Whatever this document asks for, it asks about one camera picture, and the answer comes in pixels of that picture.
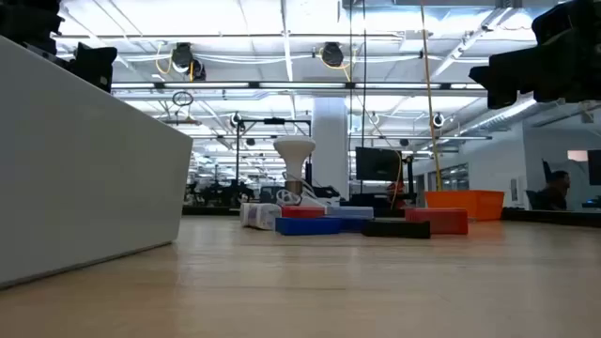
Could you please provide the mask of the person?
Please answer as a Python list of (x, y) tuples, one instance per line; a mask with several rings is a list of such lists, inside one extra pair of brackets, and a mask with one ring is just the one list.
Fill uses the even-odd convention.
[(566, 196), (571, 186), (566, 171), (555, 171), (545, 188), (536, 194), (537, 206), (542, 210), (567, 210)]

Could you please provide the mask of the black display device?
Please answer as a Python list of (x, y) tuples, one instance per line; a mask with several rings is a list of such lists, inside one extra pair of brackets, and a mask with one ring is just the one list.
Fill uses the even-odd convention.
[(378, 238), (431, 238), (430, 222), (374, 220), (367, 222), (361, 233), (366, 237)]

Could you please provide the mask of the long ceiling light strip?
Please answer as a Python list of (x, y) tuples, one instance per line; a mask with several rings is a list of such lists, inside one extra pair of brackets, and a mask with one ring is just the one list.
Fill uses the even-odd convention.
[(427, 89), (426, 83), (164, 82), (112, 83), (113, 89)]

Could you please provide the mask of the light blue charger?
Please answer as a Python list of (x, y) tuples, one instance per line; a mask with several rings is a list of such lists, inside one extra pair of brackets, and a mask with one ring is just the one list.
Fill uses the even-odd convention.
[(356, 220), (373, 220), (374, 209), (372, 207), (353, 206), (329, 206), (325, 209), (325, 217)]

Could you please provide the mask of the black background rig frame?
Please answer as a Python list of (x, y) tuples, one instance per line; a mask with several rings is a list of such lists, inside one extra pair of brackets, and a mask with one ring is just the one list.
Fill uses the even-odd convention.
[[(312, 122), (308, 121), (308, 120), (284, 119), (284, 118), (279, 118), (279, 117), (270, 117), (270, 118), (263, 118), (263, 119), (243, 119), (242, 118), (241, 121), (244, 122), (244, 124), (248, 123), (248, 126), (245, 129), (245, 131), (250, 131), (256, 123), (261, 123), (261, 124), (265, 124), (265, 125), (281, 125), (281, 126), (284, 126), (285, 124), (291, 124), (294, 127), (297, 127), (299, 123), (304, 123), (307, 125), (308, 128), (312, 127)], [(308, 133), (308, 134), (303, 133), (302, 135), (311, 137), (311, 133)], [(237, 187), (239, 185), (240, 140), (241, 140), (241, 137), (243, 136), (243, 133), (240, 130), (236, 130), (235, 136), (236, 136), (236, 166), (235, 166), (235, 183), (234, 183), (234, 185)], [(283, 136), (271, 135), (270, 139), (272, 139), (274, 142), (277, 138), (283, 137)], [(311, 162), (311, 156), (312, 156), (312, 154), (306, 161)], [(306, 184), (307, 184), (307, 182), (303, 179), (303, 190), (304, 190), (304, 186)]]

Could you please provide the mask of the red wall charger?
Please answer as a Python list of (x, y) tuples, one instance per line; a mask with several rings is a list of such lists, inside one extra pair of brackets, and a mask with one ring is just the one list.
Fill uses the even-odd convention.
[(467, 235), (468, 212), (463, 208), (408, 208), (408, 222), (429, 222), (431, 235)]

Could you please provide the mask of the black monitor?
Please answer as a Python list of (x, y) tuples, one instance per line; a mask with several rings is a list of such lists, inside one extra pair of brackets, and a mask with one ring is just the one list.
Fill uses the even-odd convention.
[(601, 149), (588, 150), (589, 184), (601, 186)]
[(356, 147), (355, 155), (358, 180), (394, 182), (403, 178), (402, 156), (398, 151)]

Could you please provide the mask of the grey plastic bin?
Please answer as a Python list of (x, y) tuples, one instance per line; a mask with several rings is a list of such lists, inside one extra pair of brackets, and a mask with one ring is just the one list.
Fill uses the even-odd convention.
[(192, 145), (0, 37), (0, 290), (174, 241)]

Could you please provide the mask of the orange plastic bin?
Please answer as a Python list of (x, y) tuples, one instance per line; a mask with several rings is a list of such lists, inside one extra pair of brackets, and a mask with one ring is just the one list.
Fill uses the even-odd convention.
[(497, 221), (501, 218), (504, 192), (468, 190), (426, 192), (428, 207), (464, 208), (476, 221)]

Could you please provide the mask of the square red charger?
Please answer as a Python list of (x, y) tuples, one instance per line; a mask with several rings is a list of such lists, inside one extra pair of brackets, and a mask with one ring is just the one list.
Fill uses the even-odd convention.
[(283, 218), (294, 219), (313, 219), (325, 216), (325, 208), (323, 207), (298, 207), (285, 206), (282, 207), (281, 215)]

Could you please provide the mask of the white mushroom lamp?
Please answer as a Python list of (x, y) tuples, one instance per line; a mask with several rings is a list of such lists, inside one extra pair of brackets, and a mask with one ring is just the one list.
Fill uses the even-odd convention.
[(273, 142), (274, 149), (285, 162), (285, 188), (301, 195), (303, 192), (302, 168), (304, 162), (316, 148), (315, 141), (308, 136), (288, 135)]

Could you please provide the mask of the blue display device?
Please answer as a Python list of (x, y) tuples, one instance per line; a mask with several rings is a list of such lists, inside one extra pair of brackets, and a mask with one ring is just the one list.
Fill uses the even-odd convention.
[(320, 236), (339, 234), (342, 221), (335, 218), (277, 218), (275, 231), (283, 236)]

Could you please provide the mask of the black aluminium table frame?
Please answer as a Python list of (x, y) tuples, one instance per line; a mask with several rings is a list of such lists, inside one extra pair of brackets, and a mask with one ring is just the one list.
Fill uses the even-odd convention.
[[(340, 206), (354, 206), (349, 203)], [(391, 218), (394, 220), (405, 220), (405, 210), (391, 209), (388, 205), (372, 207), (374, 219)], [(195, 207), (185, 206), (182, 209), (184, 216), (239, 216), (240, 207)], [(583, 226), (601, 229), (601, 212), (571, 212), (571, 211), (548, 211), (548, 210), (525, 210), (521, 208), (504, 207), (501, 213), (501, 221), (549, 223), (558, 225)]]

